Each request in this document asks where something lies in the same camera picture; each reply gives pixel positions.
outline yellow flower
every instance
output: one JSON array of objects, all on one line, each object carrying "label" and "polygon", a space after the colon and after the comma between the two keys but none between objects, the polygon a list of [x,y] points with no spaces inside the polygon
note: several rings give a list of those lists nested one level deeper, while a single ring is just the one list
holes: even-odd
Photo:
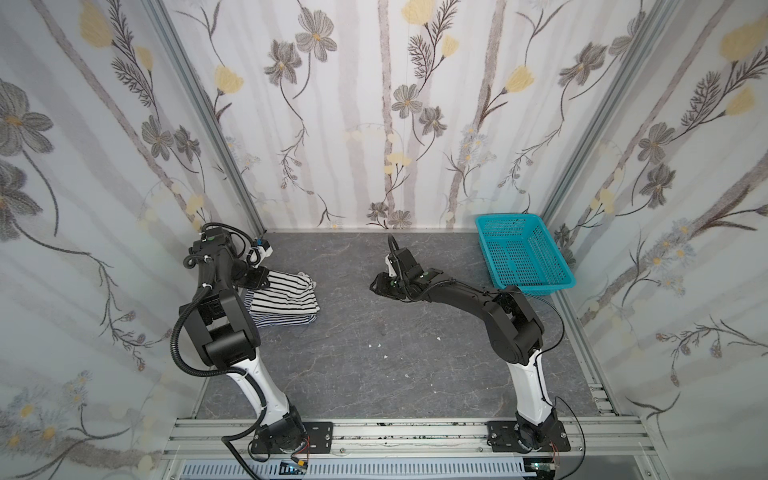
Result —
[{"label": "yellow flower", "polygon": [[187,214],[194,215],[198,208],[203,206],[204,200],[202,195],[192,195],[187,200]]},{"label": "yellow flower", "polygon": [[411,25],[424,25],[432,18],[435,0],[411,0],[402,8],[402,17]]},{"label": "yellow flower", "polygon": [[412,162],[412,160],[406,157],[401,151],[387,155],[386,159],[391,164],[402,165],[403,167],[408,167]]},{"label": "yellow flower", "polygon": [[744,87],[728,102],[725,113],[730,116],[745,114],[755,108],[755,94],[752,87]]},{"label": "yellow flower", "polygon": [[216,67],[214,80],[218,89],[225,94],[233,94],[237,92],[243,86],[244,82],[242,77],[238,77],[235,72],[223,65]]},{"label": "yellow flower", "polygon": [[50,440],[56,436],[56,428],[55,427],[48,427],[45,430],[43,430],[43,440]]},{"label": "yellow flower", "polygon": [[108,47],[112,44],[112,30],[109,22],[98,7],[90,1],[83,2],[83,11],[80,13],[80,36],[96,48]]},{"label": "yellow flower", "polygon": [[614,212],[614,193],[607,188],[600,190],[600,203],[603,204],[606,214],[612,214]]},{"label": "yellow flower", "polygon": [[450,57],[458,50],[458,40],[451,35],[446,35],[442,41],[442,56]]},{"label": "yellow flower", "polygon": [[723,37],[720,42],[720,54],[729,61],[743,60],[763,43],[767,31],[768,17],[754,23],[746,23]]},{"label": "yellow flower", "polygon": [[147,220],[147,222],[156,222],[157,221],[157,213],[153,209],[147,208],[144,211],[144,218]]},{"label": "yellow flower", "polygon": [[154,58],[152,58],[152,52],[149,51],[149,48],[136,47],[136,56],[139,57],[139,62],[141,62],[144,68],[149,71],[152,70]]},{"label": "yellow flower", "polygon": [[512,72],[512,75],[509,76],[509,80],[507,80],[507,83],[504,85],[504,90],[512,93],[523,91],[533,83],[533,80],[533,74],[528,67],[520,65]]}]

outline striped cloth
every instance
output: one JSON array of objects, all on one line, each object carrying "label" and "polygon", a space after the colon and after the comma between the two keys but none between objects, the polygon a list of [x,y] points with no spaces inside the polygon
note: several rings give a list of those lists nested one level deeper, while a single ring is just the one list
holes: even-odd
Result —
[{"label": "striped cloth", "polygon": [[267,279],[269,287],[245,293],[245,307],[257,327],[306,325],[317,319],[320,307],[315,297],[316,283],[310,276],[270,270]]}]

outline black cable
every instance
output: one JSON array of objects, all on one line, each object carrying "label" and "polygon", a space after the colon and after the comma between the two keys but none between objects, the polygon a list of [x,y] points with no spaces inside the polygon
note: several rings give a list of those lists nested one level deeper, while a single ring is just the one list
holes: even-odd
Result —
[{"label": "black cable", "polygon": [[204,232],[208,227],[224,227],[224,228],[226,228],[228,230],[232,230],[233,232],[237,232],[240,235],[242,235],[243,237],[247,238],[248,239],[248,243],[250,243],[250,245],[252,247],[256,246],[256,241],[253,240],[251,235],[249,235],[248,233],[243,232],[241,229],[239,229],[237,227],[232,227],[231,225],[227,225],[226,223],[221,223],[221,222],[208,222],[208,223],[204,224],[200,228],[200,231]]},{"label": "black cable", "polygon": [[[560,345],[560,342],[563,341],[563,338],[565,337],[565,320],[563,320],[563,316],[560,314],[560,312],[558,312],[558,309],[555,308],[555,306],[552,305],[547,300],[544,300],[543,298],[541,298],[539,296],[536,296],[536,295],[531,295],[529,293],[525,293],[525,292],[521,292],[521,293],[523,295],[525,295],[525,296],[529,296],[531,298],[535,298],[535,299],[540,300],[540,301],[546,303],[547,305],[549,305],[550,308],[552,308],[554,310],[554,312],[557,313],[558,318],[560,319],[560,324],[562,325],[562,331],[560,332],[560,339],[558,339],[558,341],[553,346],[549,347],[548,349],[540,351],[538,353],[538,355],[536,356],[536,358],[534,359],[534,366],[536,367],[536,377],[538,378],[538,388],[541,390],[541,399],[544,400],[544,402],[547,405],[549,405],[550,407],[552,407],[554,409],[554,408],[557,408],[557,407],[552,405],[550,402],[547,402],[546,395],[544,394],[544,386],[541,384],[541,371],[538,369],[538,357],[540,357],[541,354],[543,354],[543,353],[549,352],[550,350],[552,350],[554,348],[557,348],[557,346]],[[568,402],[563,400],[563,398],[560,397],[560,396],[556,396],[554,398],[554,403],[557,404],[558,400],[562,401],[565,404],[565,406],[568,407],[568,410],[570,410],[571,415],[576,420],[576,424],[578,425],[579,432],[581,432],[581,460],[579,460],[579,463],[578,463],[578,465],[576,465],[576,468],[571,470],[568,474],[560,477],[559,480],[563,480],[563,478],[570,477],[571,475],[576,473],[576,471],[581,467],[581,464],[584,463],[584,457],[587,455],[587,440],[584,437],[584,429],[581,427],[581,422],[578,421],[578,417],[574,413],[574,411],[571,408],[571,406],[568,405]]]},{"label": "black cable", "polygon": [[546,303],[547,305],[549,305],[550,308],[552,308],[554,310],[554,312],[557,313],[558,318],[560,319],[560,324],[562,325],[562,330],[560,331],[560,338],[558,339],[558,341],[553,346],[549,347],[548,349],[544,349],[544,350],[540,351],[538,353],[538,355],[533,359],[533,365],[536,367],[536,376],[538,377],[538,388],[541,390],[541,399],[544,400],[544,403],[546,403],[550,407],[554,408],[554,405],[552,405],[547,400],[547,396],[544,394],[544,386],[541,384],[541,372],[538,369],[538,357],[540,357],[541,355],[543,355],[546,352],[549,352],[550,350],[553,350],[553,349],[557,348],[560,345],[560,343],[563,341],[563,338],[565,338],[565,321],[563,320],[562,315],[560,315],[560,312],[558,312],[558,309],[555,308],[555,306],[552,305],[551,303],[549,303],[547,300],[544,300],[543,298],[541,298],[539,296],[536,296],[536,295],[531,295],[530,293],[525,293],[525,292],[521,292],[521,293],[523,295],[525,295],[525,296],[529,296],[531,298],[535,298],[535,299],[540,300],[540,301]]},{"label": "black cable", "polygon": [[565,404],[565,406],[567,406],[567,407],[568,407],[568,410],[570,410],[570,411],[571,411],[571,415],[573,415],[574,419],[576,419],[576,425],[578,425],[578,430],[579,430],[579,432],[581,433],[581,459],[579,459],[579,461],[578,461],[578,465],[576,465],[576,468],[574,468],[573,470],[571,470],[571,471],[570,471],[569,473],[567,473],[566,475],[563,475],[563,476],[561,476],[561,477],[560,477],[560,480],[563,480],[564,478],[568,478],[568,477],[570,477],[571,475],[573,475],[574,473],[576,473],[576,471],[577,471],[577,470],[578,470],[578,469],[581,467],[581,464],[582,464],[582,463],[584,463],[584,457],[586,457],[586,456],[587,456],[587,439],[584,437],[584,429],[581,427],[581,422],[579,422],[579,421],[578,421],[578,417],[577,417],[577,416],[576,416],[576,414],[574,413],[574,410],[571,408],[571,406],[570,406],[570,405],[568,405],[568,402],[566,402],[565,400],[563,400],[563,399],[562,399],[562,397],[560,397],[560,396],[556,396],[556,397],[554,398],[554,402],[555,402],[555,403],[557,403],[557,402],[558,402],[558,400],[560,400],[561,402],[563,402],[563,403]]}]

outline gray stone surface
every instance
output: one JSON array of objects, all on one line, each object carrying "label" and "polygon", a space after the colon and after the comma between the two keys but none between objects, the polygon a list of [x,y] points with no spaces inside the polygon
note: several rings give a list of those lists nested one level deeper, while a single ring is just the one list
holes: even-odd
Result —
[{"label": "gray stone surface", "polygon": [[[492,286],[476,233],[395,233],[424,267]],[[480,319],[447,305],[400,303],[371,293],[385,269],[386,233],[272,233],[273,270],[303,271],[316,282],[317,321],[260,329],[261,356],[304,418],[494,417],[515,414],[506,364]],[[561,334],[551,309],[532,300],[545,347]],[[543,355],[548,390],[577,415],[595,404],[566,337]],[[570,414],[561,409],[561,415]],[[235,382],[214,377],[198,418],[247,419],[253,410]]]}]

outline blue basket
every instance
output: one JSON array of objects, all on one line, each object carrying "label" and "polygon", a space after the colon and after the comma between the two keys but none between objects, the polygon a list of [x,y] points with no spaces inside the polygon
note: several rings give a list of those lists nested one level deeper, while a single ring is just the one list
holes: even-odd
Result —
[{"label": "blue basket", "polygon": [[475,224],[496,288],[516,285],[530,295],[549,295],[576,285],[571,269],[538,215],[481,215]]}]

